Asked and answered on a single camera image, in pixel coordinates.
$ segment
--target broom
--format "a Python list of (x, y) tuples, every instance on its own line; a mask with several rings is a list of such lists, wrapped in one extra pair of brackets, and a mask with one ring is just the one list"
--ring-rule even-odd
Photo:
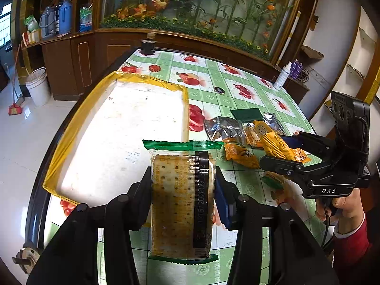
[(16, 80), (16, 66), (17, 66), (17, 59), (19, 57), (20, 47), (21, 47), (21, 44), (19, 44), (19, 47), (17, 49), (17, 55), (16, 55), (16, 59), (14, 62), (14, 74), (13, 74), (13, 79), (11, 80), (12, 86), (13, 86), (13, 91), (12, 91), (13, 92), (13, 104), (9, 106), (8, 115), (19, 115), (22, 113), (22, 109), (19, 105), (16, 105), (16, 100), (14, 97), (16, 95), (16, 88), (15, 88), (14, 84), (15, 84), (15, 80)]

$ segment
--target white bucket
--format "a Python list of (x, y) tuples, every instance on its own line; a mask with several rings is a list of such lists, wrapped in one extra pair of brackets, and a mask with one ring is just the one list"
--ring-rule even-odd
[(51, 98), (48, 81), (46, 80), (46, 68), (41, 67), (32, 72), (26, 79), (26, 87), (36, 106), (45, 105)]

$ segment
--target hand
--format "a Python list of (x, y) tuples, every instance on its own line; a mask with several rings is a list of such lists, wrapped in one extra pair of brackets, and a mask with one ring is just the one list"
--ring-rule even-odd
[[(324, 222), (326, 220), (326, 216), (323, 204), (319, 199), (316, 200), (316, 203), (317, 207), (315, 209), (315, 214), (321, 221)], [(342, 209), (341, 216), (337, 217), (334, 215), (330, 217), (331, 210), (327, 207), (330, 223), (333, 223), (339, 219), (338, 232), (340, 234), (349, 233), (360, 226), (361, 222), (363, 221), (364, 213), (360, 199), (360, 190), (358, 188), (354, 188), (348, 197), (334, 198), (332, 200), (332, 204), (334, 207)]]

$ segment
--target person's arm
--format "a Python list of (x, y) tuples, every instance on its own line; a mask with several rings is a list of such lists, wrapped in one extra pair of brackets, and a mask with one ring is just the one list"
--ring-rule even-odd
[[(367, 221), (360, 199), (360, 190), (355, 188), (348, 197), (335, 198), (332, 204), (342, 209), (342, 215), (330, 217), (330, 222), (339, 219), (334, 229), (334, 269), (339, 280), (344, 283), (349, 272), (366, 253), (369, 242), (367, 238)], [(317, 200), (315, 214), (321, 221), (326, 220), (322, 203)]]

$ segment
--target red sleeve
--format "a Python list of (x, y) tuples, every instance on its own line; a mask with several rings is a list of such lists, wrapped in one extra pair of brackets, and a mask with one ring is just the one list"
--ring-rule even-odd
[(367, 218), (364, 219), (362, 226), (351, 236), (343, 239), (334, 239), (334, 269), (342, 284), (345, 283), (345, 278), (364, 256), (369, 247)]

